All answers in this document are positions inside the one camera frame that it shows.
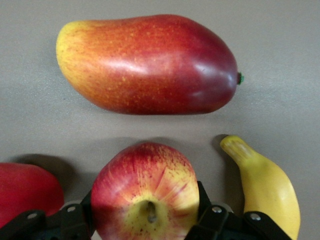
apple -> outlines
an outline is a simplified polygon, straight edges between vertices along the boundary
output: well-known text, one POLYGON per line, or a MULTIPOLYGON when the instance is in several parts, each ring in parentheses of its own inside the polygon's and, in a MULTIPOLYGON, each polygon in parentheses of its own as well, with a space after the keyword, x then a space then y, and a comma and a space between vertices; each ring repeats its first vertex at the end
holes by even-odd
POLYGON ((92 218, 103 240, 183 240, 197 223, 199 189, 188 159, 144 142, 118 153, 91 191, 92 218))
POLYGON ((0 228, 28 210, 55 214, 64 193, 54 175, 31 164, 0 162, 0 228))

gray table surface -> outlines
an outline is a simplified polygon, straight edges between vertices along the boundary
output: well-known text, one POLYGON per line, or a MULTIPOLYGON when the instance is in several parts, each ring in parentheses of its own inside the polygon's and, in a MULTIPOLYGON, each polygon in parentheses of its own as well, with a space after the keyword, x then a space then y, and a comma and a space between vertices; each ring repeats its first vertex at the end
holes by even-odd
POLYGON ((2 0, 0 161, 44 164, 63 182, 68 202, 83 198, 120 150, 155 141, 184 153, 212 201, 241 214, 238 168, 219 149, 221 135, 235 134, 288 174, 300 204, 299 239, 318 239, 319 13, 318 0, 2 0), (154 14, 189 17, 227 43, 245 82, 225 107, 200 115, 117 114, 68 84, 55 54, 63 25, 154 14))

plastic fruit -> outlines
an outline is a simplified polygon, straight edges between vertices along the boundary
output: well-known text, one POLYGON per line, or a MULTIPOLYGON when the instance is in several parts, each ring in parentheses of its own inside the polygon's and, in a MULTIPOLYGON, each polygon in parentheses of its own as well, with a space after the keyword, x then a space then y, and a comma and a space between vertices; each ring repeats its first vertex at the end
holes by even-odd
POLYGON ((64 193, 54 175, 41 167, 0 162, 0 228, 28 210, 50 216, 64 204, 64 193))
POLYGON ((210 113, 242 79, 224 41, 178 15, 67 23, 56 57, 81 95, 124 114, 210 113))
POLYGON ((291 239, 298 239, 300 208, 286 173, 238 136, 227 136, 220 145, 240 169, 245 198, 244 212, 265 213, 291 239))
POLYGON ((197 223, 199 189, 187 158, 146 142, 118 153, 98 174, 91 192, 103 240, 184 240, 197 223))

banana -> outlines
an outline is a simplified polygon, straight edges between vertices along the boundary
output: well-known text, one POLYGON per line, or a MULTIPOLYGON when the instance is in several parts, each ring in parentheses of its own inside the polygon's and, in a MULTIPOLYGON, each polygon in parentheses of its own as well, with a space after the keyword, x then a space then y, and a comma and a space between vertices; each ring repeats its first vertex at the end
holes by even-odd
POLYGON ((239 167, 244 212, 267 214, 291 239, 298 239, 300 209, 286 173, 236 135, 225 137, 220 146, 239 167))

red fruit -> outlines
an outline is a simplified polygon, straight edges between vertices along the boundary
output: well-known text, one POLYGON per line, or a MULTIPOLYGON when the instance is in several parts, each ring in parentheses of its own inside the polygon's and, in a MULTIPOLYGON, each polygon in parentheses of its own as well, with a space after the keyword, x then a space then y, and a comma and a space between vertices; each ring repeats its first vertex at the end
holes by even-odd
POLYGON ((97 106, 125 114, 203 114, 233 97, 234 55, 203 25, 178 15, 66 24, 60 69, 97 106))
POLYGON ((0 228, 28 210, 50 216, 63 206, 64 193, 54 175, 41 167, 0 162, 0 228))
POLYGON ((92 217, 103 240, 184 240, 198 208, 198 182, 188 159, 153 142, 118 153, 91 191, 92 217))

